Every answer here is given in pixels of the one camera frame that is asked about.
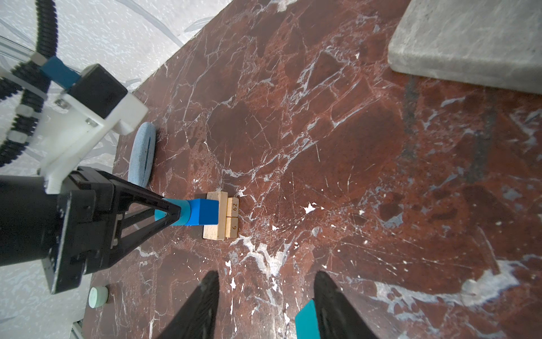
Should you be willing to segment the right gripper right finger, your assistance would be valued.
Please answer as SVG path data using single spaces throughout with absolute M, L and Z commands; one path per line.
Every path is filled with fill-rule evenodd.
M 321 338 L 378 338 L 325 271 L 317 272 L 313 290 Z

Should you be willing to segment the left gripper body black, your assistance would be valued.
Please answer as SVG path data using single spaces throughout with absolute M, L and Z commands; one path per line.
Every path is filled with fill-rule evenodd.
M 58 194 L 42 177 L 1 176 L 1 265 L 40 261 L 52 295 L 114 265 L 111 175 L 79 167 Z

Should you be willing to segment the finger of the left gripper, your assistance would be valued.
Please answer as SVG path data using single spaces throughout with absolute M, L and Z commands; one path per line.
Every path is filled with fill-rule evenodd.
M 110 249 L 107 260 L 107 266 L 111 268 L 152 236 L 174 223 L 178 212 L 175 205 L 154 192 L 114 175 L 107 175 L 107 179 L 114 185 L 112 211 L 115 216 L 120 217 L 114 230 L 117 243 Z M 167 216 L 155 221 L 155 210 L 162 210 Z M 151 224 L 130 234 L 122 234 L 125 229 L 148 219 Z

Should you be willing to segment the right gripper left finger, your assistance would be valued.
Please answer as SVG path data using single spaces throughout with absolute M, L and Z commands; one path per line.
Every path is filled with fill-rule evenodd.
M 220 279 L 210 271 L 158 338 L 214 338 Z

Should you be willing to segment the teal triangular roof block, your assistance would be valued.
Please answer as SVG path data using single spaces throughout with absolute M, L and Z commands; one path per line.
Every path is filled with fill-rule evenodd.
M 316 305 L 311 299 L 295 316 L 298 339 L 320 339 Z

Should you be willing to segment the teal cylinder block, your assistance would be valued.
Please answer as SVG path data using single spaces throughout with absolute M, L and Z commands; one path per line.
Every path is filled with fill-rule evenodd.
M 175 205 L 177 207 L 178 218 L 172 226 L 188 226 L 189 220 L 191 218 L 191 205 L 188 200 L 182 199 L 165 199 L 167 202 Z M 162 220 L 167 216 L 167 213 L 162 210 L 155 210 L 154 218 L 155 221 Z

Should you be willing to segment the blue cube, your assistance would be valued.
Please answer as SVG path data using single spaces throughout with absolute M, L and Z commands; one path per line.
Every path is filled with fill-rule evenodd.
M 217 225 L 219 223 L 220 202 L 209 199 L 189 200 L 191 209 L 186 226 Z

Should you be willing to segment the light wood block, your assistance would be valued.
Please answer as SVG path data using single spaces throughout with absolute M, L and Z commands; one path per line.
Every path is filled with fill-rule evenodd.
M 236 239 L 239 233 L 239 199 L 231 197 L 227 199 L 227 216 L 225 237 Z
M 206 240 L 224 240 L 226 221 L 227 221 L 227 192 L 208 192 L 206 196 L 207 200 L 211 200 L 218 203 L 217 210 L 217 224 L 216 225 L 204 225 L 203 226 L 203 239 Z

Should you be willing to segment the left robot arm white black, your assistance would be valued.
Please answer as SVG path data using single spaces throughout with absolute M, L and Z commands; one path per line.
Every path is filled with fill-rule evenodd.
M 46 155 L 34 177 L 1 177 L 1 265 L 41 261 L 52 294 L 112 267 L 179 220 L 182 208 L 110 173 L 81 165 L 110 132 L 128 135 L 147 107 L 94 64 L 82 72 L 57 56 L 53 1 L 36 2 L 31 58 L 1 72 L 1 98 L 21 101 L 1 143 L 9 165 L 29 146 Z

